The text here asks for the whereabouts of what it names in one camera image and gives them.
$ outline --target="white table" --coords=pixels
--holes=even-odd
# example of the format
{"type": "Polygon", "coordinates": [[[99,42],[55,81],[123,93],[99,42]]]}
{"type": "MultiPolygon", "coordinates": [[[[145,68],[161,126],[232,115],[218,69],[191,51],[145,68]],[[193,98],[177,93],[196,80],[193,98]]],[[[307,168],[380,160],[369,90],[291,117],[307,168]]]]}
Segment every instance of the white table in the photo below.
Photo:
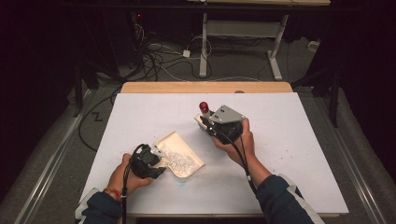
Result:
{"type": "MultiPolygon", "coordinates": [[[[227,87],[225,83],[207,84],[227,87]]],[[[182,85],[171,83],[173,90],[182,85]]],[[[184,85],[186,91],[193,91],[190,90],[193,83],[184,85]]],[[[197,89],[203,85],[197,83],[197,89]]],[[[153,184],[128,198],[128,214],[133,217],[262,216],[244,171],[213,146],[193,119],[200,112],[198,104],[202,101],[208,102],[212,110],[227,105],[247,116],[255,134],[258,158],[274,174],[291,178],[320,215],[338,216],[348,212],[300,99],[293,92],[119,94],[82,197],[92,188],[106,186],[124,152],[132,153],[141,143],[152,145],[177,131],[205,166],[186,179],[165,171],[153,184]]]]}

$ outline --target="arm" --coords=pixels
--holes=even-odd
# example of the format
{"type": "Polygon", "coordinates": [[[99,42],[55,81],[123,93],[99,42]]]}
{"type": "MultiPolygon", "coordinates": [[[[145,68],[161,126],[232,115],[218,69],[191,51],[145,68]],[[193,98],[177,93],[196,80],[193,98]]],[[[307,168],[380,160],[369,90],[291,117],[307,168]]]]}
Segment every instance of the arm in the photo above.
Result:
{"type": "MultiPolygon", "coordinates": [[[[257,159],[254,152],[254,138],[250,131],[248,119],[242,122],[243,132],[235,141],[242,156],[247,158],[247,167],[254,185],[257,187],[256,198],[268,223],[323,223],[297,187],[285,176],[272,175],[257,159]]],[[[228,156],[242,166],[242,162],[231,144],[223,145],[212,137],[215,146],[224,150],[228,156]]]]}
{"type": "MultiPolygon", "coordinates": [[[[122,216],[119,193],[122,192],[123,173],[131,159],[130,154],[124,154],[122,163],[111,175],[107,191],[92,189],[81,201],[76,209],[75,223],[103,223],[116,224],[122,216]]],[[[149,185],[151,178],[141,179],[130,172],[127,181],[127,194],[131,195],[136,189],[149,185]]]]}

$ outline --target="wristband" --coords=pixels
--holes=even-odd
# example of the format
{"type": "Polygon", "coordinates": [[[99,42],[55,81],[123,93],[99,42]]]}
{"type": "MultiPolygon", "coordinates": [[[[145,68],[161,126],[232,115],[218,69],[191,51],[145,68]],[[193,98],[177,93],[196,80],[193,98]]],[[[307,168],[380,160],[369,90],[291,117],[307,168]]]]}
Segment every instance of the wristband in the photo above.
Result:
{"type": "Polygon", "coordinates": [[[105,188],[105,189],[103,189],[103,192],[115,194],[116,197],[117,197],[117,201],[118,201],[119,203],[122,202],[122,200],[121,200],[121,194],[120,194],[120,192],[119,192],[118,190],[112,189],[112,188],[105,188]]]}

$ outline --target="sleeve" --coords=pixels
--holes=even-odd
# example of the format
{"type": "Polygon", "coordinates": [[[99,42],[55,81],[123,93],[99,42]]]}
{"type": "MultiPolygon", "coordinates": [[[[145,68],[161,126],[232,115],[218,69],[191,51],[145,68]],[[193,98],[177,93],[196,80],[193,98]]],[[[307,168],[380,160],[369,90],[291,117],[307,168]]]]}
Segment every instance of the sleeve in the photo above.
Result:
{"type": "Polygon", "coordinates": [[[270,224],[324,223],[287,177],[270,175],[259,185],[256,198],[270,224]]]}
{"type": "Polygon", "coordinates": [[[121,204],[99,189],[92,189],[78,205],[76,224],[117,224],[122,216],[121,204]]]}

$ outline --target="right hand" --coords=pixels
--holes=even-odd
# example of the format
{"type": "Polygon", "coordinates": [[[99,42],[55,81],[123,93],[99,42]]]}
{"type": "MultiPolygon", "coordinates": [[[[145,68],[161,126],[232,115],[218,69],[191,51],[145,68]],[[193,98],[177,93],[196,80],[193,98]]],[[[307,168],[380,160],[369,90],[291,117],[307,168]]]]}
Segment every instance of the right hand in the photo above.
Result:
{"type": "MultiPolygon", "coordinates": [[[[241,155],[243,157],[245,157],[245,154],[246,154],[246,157],[248,160],[249,157],[255,157],[254,138],[253,138],[253,133],[250,131],[250,125],[249,125],[248,119],[244,119],[242,121],[242,130],[243,130],[243,132],[241,134],[241,137],[235,141],[235,144],[238,147],[238,150],[240,151],[241,155]]],[[[225,151],[233,161],[238,163],[240,166],[243,166],[241,159],[239,158],[239,155],[235,151],[235,148],[233,148],[232,144],[223,145],[220,142],[220,140],[216,137],[212,137],[212,140],[215,143],[215,146],[217,148],[225,151]]]]}
{"type": "MultiPolygon", "coordinates": [[[[123,175],[126,166],[129,164],[129,160],[131,159],[131,154],[125,153],[122,156],[122,163],[114,170],[108,181],[108,188],[112,188],[122,193],[123,187],[123,175]]],[[[134,174],[133,171],[129,172],[128,181],[127,181],[127,194],[132,194],[136,189],[145,187],[153,181],[152,178],[142,179],[134,174]]]]}

